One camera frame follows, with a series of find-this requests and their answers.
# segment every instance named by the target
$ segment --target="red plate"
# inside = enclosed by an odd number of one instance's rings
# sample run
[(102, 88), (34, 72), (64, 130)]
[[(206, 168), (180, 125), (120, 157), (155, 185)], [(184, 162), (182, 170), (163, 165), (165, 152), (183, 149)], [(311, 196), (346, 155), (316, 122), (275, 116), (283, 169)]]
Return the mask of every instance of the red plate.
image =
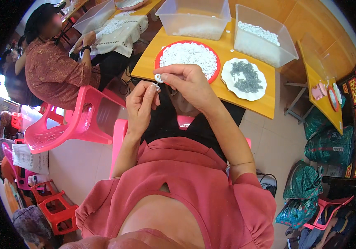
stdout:
[[(330, 90), (333, 91), (333, 93), (334, 93), (334, 98), (335, 98), (336, 106), (334, 106), (333, 101), (331, 100)], [(327, 88), (327, 94), (328, 94), (328, 98), (329, 98), (329, 100), (330, 100), (330, 104), (331, 104), (331, 106), (333, 107), (334, 111), (338, 112), (338, 105), (339, 105), (340, 103), (338, 102), (338, 98), (337, 98), (337, 95), (335, 94), (334, 88), (331, 87), (331, 86), (329, 86), (329, 87)]]
[[(212, 51), (215, 56), (217, 57), (217, 69), (215, 70), (214, 74), (211, 76), (211, 78), (208, 80), (208, 82), (211, 84), (213, 81), (215, 81), (215, 79), (218, 77), (219, 75), (219, 71), (221, 69), (221, 62), (219, 61), (219, 57), (217, 55), (217, 53), (214, 51), (214, 49), (210, 48), (209, 46), (205, 45), (204, 43), (202, 42), (199, 42), (199, 41), (191, 41), (191, 40), (185, 40), (185, 41), (176, 41), (174, 43), (171, 43), (170, 45), (166, 46), (166, 47), (171, 47), (172, 45), (174, 44), (177, 44), (177, 43), (185, 43), (185, 42), (188, 42), (188, 43), (196, 43), (198, 45), (203, 45), (204, 47), (207, 47), (208, 49), (210, 49), (210, 51)], [(156, 68), (159, 68), (160, 67), (160, 57), (163, 55), (163, 51), (166, 49), (163, 48), (156, 56), (156, 60), (155, 60), (155, 69)]]

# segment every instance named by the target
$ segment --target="black cap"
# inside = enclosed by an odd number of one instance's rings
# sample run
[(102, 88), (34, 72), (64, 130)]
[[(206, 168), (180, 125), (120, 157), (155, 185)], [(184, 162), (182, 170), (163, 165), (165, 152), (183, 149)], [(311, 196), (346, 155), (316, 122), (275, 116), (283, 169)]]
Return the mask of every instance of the black cap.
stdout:
[(65, 4), (54, 7), (53, 4), (42, 4), (33, 11), (26, 22), (25, 35), (29, 33), (38, 36), (39, 28), (49, 22), (54, 14), (59, 13)]

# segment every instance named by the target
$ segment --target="clear plastic box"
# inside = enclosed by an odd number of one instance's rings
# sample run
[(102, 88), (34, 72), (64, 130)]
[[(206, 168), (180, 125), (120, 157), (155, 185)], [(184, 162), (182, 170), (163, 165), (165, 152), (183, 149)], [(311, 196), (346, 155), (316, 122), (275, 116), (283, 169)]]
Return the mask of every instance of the clear plastic box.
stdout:
[[(278, 35), (280, 47), (272, 42), (239, 28), (239, 21), (260, 26)], [(287, 28), (275, 19), (236, 4), (235, 50), (263, 61), (275, 68), (298, 59), (297, 51)]]
[(91, 32), (102, 27), (115, 12), (114, 0), (100, 3), (89, 9), (73, 27), (82, 34)]
[(167, 35), (218, 41), (230, 22), (228, 0), (166, 0), (156, 12)]

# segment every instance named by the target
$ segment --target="wristwatch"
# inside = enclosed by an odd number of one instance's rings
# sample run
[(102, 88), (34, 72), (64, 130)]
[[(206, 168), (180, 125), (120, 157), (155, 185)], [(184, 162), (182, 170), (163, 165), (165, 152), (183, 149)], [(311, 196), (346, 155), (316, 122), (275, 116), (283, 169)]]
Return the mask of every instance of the wristwatch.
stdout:
[(80, 51), (81, 57), (82, 57), (82, 53), (84, 53), (84, 50), (86, 50), (86, 49), (88, 49), (88, 50), (91, 52), (91, 47), (90, 47), (90, 45), (87, 45), (87, 46), (85, 46), (85, 47), (83, 47), (83, 48), (81, 49), (81, 51)]

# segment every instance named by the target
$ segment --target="patterned brown shirt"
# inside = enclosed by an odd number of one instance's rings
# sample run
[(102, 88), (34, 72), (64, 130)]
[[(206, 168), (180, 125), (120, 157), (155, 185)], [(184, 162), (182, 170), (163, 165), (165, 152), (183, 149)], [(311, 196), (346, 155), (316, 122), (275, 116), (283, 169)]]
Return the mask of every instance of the patterned brown shirt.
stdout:
[(76, 107), (81, 86), (98, 88), (99, 67), (92, 70), (71, 59), (53, 41), (32, 41), (26, 57), (26, 82), (39, 99), (67, 110)]

